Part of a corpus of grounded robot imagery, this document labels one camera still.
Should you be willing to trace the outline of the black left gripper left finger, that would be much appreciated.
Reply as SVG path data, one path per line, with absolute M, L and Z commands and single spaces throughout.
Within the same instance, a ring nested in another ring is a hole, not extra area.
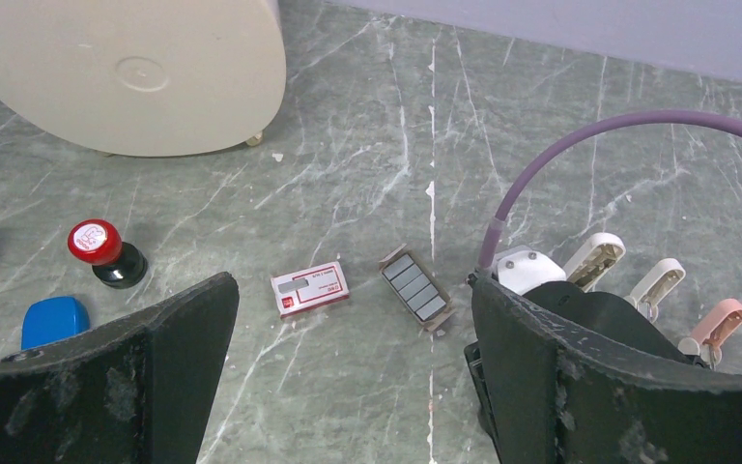
M 193 463 L 240 294 L 219 273 L 0 360 L 0 463 Z

